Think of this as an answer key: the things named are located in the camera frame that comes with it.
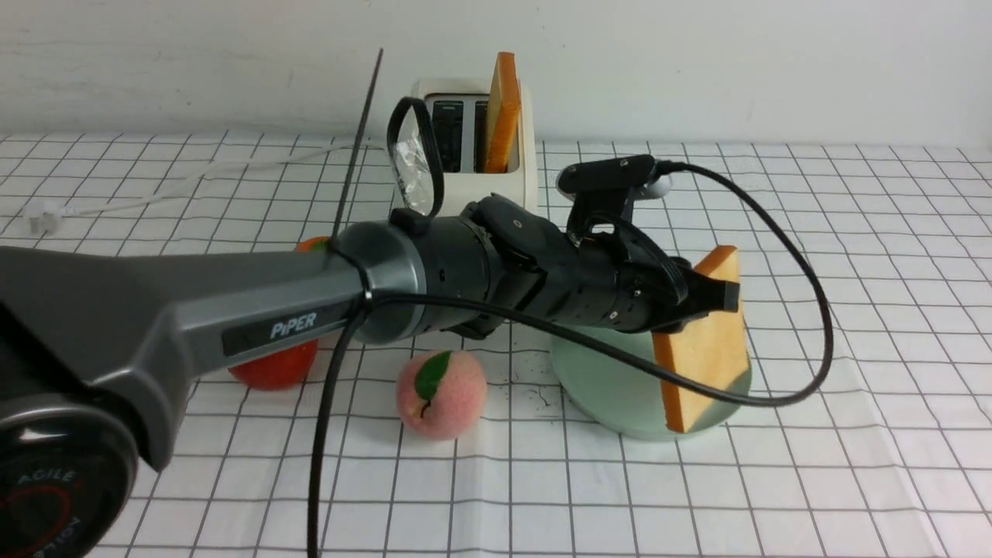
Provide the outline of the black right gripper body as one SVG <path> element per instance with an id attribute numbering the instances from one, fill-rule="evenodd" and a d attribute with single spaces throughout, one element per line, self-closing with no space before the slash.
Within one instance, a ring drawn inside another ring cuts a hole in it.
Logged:
<path id="1" fill-rule="evenodd" d="M 560 227 L 500 195 L 471 202 L 462 212 L 492 248 L 491 289 L 485 300 L 501 308 L 565 326 L 619 332 L 666 331 L 694 317 L 649 285 L 647 254 L 617 243 L 575 245 Z"/>

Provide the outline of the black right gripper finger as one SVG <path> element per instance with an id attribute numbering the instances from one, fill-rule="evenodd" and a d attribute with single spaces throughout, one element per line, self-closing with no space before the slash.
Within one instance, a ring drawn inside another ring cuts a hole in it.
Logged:
<path id="1" fill-rule="evenodd" d="M 740 307 L 740 283 L 705 275 L 687 275 L 688 294 L 681 304 L 684 320 L 701 320 L 711 313 L 736 314 Z"/>

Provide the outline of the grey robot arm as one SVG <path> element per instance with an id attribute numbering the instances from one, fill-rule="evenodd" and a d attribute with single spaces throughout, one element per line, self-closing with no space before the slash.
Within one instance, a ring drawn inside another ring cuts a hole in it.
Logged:
<path id="1" fill-rule="evenodd" d="M 387 345 L 500 319 L 674 332 L 735 313 L 739 286 L 630 225 L 575 236 L 489 195 L 460 215 L 397 208 L 329 247 L 170 257 L 2 248 L 2 555 L 82 557 L 139 460 L 171 460 L 189 385 L 343 330 Z"/>

